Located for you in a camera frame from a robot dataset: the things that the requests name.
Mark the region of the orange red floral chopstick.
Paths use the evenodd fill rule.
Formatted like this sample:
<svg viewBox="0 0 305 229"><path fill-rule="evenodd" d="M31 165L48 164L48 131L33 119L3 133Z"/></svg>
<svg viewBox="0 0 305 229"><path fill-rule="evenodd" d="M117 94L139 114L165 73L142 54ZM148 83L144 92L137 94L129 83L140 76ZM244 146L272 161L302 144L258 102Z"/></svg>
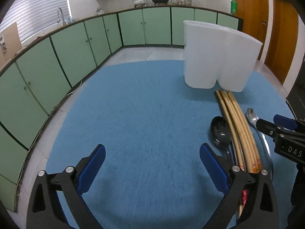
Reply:
<svg viewBox="0 0 305 229"><path fill-rule="evenodd" d="M246 125L245 117L242 114L241 108L240 108L239 104L237 103L237 101L236 101L235 97L233 96L233 94L230 91L228 91L227 94L229 95L229 98L233 102L233 104L235 106L235 109L237 110L237 112L238 112L238 114L239 114L239 116L241 118L242 125L243 125L243 127L244 127L244 129L245 129L245 131L247 133L248 140L250 141L250 150L251 150L251 153L253 154L252 158L253 158L253 161L255 162L255 165L256 165L256 170L255 170L254 173L258 173L260 171L261 163L258 160L258 158L256 157L256 153L255 153L255 150L253 148L253 141L251 139L248 126Z"/></svg>

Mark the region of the silver metal spoon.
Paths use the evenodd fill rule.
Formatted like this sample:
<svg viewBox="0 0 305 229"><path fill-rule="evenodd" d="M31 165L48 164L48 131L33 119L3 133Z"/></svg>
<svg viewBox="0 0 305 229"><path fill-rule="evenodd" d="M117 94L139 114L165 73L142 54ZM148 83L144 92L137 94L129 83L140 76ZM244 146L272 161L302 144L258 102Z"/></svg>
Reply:
<svg viewBox="0 0 305 229"><path fill-rule="evenodd" d="M248 122L256 129L256 132L261 137L261 140L263 142L264 149L265 149L265 154L266 154L266 157L268 159L267 160L267 166L269 168L269 173L270 173L270 175L272 175L273 170L274 170L274 165L273 165L273 161L272 161L272 158L271 158L270 147L269 147L269 144L267 142L267 139L266 139L265 135L263 133L261 133L260 131L258 131L257 126L256 126L256 123L259 120L259 117L257 116L254 109L252 109L252 108L247 108L246 117L248 119Z"/></svg>

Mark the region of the black spoon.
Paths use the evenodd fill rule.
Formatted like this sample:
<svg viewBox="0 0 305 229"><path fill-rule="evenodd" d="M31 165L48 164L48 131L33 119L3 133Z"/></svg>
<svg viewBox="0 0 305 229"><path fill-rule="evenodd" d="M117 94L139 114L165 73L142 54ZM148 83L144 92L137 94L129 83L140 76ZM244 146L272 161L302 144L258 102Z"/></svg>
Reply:
<svg viewBox="0 0 305 229"><path fill-rule="evenodd" d="M234 164L235 157L230 147L232 134L228 122L221 116L214 117L211 121L210 132L214 144L226 153L227 161Z"/></svg>

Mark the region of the plain bamboo chopstick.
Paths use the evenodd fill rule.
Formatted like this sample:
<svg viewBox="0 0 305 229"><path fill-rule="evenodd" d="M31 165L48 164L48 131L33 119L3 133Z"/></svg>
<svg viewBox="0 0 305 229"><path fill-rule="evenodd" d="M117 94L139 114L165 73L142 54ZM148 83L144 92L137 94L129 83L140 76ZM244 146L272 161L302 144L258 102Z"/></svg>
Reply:
<svg viewBox="0 0 305 229"><path fill-rule="evenodd" d="M253 161L253 154L251 153L250 150L250 141L248 140L247 133L242 125L241 118L235 109L235 106L231 99L229 98L229 95L227 94L226 91L220 90L221 96L225 101L225 104L228 107L229 113L231 115L231 118L234 122L235 128L237 130L239 140L241 142L241 148L242 148L242 153L247 165L247 171L254 173L256 170L256 165L255 162Z"/></svg>

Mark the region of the red striped bamboo chopstick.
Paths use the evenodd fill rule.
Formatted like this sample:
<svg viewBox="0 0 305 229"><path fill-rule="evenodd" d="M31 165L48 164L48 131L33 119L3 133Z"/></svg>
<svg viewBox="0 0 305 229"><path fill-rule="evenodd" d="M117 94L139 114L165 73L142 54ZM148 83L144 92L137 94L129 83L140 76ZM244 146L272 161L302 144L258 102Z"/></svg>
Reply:
<svg viewBox="0 0 305 229"><path fill-rule="evenodd" d="M244 206L247 202L247 198L248 198L248 190L247 189L244 189L242 191L242 194L241 194L241 199L240 199L240 203L239 203L239 206L238 206L238 218L240 218L241 214L242 214L242 211L244 209Z"/></svg>

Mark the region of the green kitchen base cabinets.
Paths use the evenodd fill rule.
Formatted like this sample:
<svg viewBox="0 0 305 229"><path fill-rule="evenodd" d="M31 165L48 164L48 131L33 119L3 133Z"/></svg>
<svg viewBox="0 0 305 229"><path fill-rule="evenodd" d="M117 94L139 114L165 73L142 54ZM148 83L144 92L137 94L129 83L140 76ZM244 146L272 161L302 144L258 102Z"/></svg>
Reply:
<svg viewBox="0 0 305 229"><path fill-rule="evenodd" d="M68 92L128 46L182 46L183 22L241 31L243 19L182 6L135 8L65 26L33 42L1 69L1 202L14 210L28 151Z"/></svg>

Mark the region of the black oven cabinet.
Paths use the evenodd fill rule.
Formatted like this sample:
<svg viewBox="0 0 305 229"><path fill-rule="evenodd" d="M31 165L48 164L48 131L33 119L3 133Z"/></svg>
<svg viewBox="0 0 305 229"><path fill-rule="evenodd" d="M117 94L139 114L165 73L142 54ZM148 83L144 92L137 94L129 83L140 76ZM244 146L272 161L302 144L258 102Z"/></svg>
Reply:
<svg viewBox="0 0 305 229"><path fill-rule="evenodd" d="M305 118L305 63L304 57L297 79L286 98L286 103L294 117L304 122Z"/></svg>

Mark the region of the brown wooden door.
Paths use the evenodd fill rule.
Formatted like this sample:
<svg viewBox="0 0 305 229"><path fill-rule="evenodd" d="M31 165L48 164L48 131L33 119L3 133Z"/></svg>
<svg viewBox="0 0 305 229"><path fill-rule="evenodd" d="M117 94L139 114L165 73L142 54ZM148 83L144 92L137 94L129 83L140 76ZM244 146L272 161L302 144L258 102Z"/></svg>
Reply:
<svg viewBox="0 0 305 229"><path fill-rule="evenodd" d="M298 13L290 0L274 0L274 17L265 65L281 84L293 61L298 28Z"/></svg>
<svg viewBox="0 0 305 229"><path fill-rule="evenodd" d="M264 43L266 39L268 0L236 0L237 16L243 19L242 32Z"/></svg>

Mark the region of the white double utensil holder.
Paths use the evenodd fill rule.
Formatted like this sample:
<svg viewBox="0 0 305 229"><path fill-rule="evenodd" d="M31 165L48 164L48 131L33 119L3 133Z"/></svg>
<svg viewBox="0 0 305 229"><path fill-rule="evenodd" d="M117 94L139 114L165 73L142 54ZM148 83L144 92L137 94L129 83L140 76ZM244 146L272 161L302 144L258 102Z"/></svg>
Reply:
<svg viewBox="0 0 305 229"><path fill-rule="evenodd" d="M184 21L184 80L191 88L242 92L254 69L262 42L232 28Z"/></svg>

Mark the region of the blue table cloth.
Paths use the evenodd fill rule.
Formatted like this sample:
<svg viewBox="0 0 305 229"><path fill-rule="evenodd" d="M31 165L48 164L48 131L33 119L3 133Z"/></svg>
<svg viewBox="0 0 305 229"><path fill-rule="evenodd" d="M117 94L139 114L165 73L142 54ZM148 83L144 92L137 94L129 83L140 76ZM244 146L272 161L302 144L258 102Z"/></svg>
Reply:
<svg viewBox="0 0 305 229"><path fill-rule="evenodd" d="M182 61L103 67L68 113L46 171L102 144L105 162L82 197L103 228L202 228L223 196L199 155L219 115L214 89L190 88Z"/></svg>

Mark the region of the green plastic bottle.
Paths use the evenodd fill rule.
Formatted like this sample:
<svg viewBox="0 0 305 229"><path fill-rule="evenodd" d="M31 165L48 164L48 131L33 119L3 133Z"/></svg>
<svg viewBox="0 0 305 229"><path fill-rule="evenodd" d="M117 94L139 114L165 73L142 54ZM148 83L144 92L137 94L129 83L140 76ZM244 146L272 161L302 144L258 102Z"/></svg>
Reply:
<svg viewBox="0 0 305 229"><path fill-rule="evenodd" d="M236 16L237 15L237 1L231 0L231 14Z"/></svg>

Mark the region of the glass jars on counter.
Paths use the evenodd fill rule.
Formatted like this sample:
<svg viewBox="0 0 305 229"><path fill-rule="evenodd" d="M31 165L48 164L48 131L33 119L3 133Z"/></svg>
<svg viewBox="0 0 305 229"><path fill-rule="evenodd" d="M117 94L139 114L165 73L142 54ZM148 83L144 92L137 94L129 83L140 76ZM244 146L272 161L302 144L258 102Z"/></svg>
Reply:
<svg viewBox="0 0 305 229"><path fill-rule="evenodd" d="M192 6L192 0L171 0L172 5Z"/></svg>

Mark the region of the black wok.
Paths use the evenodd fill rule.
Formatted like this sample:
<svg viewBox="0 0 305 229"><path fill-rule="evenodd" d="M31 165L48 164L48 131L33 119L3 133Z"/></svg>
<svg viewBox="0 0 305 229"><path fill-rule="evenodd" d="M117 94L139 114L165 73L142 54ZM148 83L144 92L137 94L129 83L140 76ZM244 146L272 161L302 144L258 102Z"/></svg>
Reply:
<svg viewBox="0 0 305 229"><path fill-rule="evenodd" d="M169 0L152 0L155 5L167 5Z"/></svg>

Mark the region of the cardboard box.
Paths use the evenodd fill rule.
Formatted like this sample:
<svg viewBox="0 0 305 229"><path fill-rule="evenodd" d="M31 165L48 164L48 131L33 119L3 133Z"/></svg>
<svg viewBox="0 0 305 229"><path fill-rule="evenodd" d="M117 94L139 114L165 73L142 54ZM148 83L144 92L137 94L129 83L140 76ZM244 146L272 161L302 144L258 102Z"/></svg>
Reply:
<svg viewBox="0 0 305 229"><path fill-rule="evenodd" d="M13 23L1 31L1 69L22 50L17 23Z"/></svg>

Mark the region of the white cooking pot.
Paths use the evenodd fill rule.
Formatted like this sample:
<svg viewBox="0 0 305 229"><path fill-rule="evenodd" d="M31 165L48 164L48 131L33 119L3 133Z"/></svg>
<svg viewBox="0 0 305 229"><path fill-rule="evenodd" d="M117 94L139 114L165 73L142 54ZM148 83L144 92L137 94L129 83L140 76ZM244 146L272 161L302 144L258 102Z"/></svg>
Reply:
<svg viewBox="0 0 305 229"><path fill-rule="evenodd" d="M146 0L133 0L134 7L143 7L146 5Z"/></svg>

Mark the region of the chrome sink faucet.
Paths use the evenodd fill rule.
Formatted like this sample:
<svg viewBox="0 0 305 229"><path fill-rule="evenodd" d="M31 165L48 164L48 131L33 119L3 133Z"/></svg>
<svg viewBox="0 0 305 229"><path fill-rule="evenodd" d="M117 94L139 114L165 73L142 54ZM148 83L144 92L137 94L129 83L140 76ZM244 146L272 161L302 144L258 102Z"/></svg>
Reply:
<svg viewBox="0 0 305 229"><path fill-rule="evenodd" d="M60 7L58 7L57 8L57 23L60 23L60 22L63 23L63 26L66 26L63 10Z"/></svg>

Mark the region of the window blinds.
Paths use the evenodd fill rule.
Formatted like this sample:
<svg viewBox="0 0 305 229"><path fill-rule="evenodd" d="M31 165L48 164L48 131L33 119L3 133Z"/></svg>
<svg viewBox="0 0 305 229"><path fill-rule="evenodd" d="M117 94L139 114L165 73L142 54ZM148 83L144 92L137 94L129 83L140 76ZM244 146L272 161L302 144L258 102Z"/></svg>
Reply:
<svg viewBox="0 0 305 229"><path fill-rule="evenodd" d="M21 41L57 23L57 8L63 10L64 18L70 17L68 0L15 0L3 21L1 31L17 23Z"/></svg>

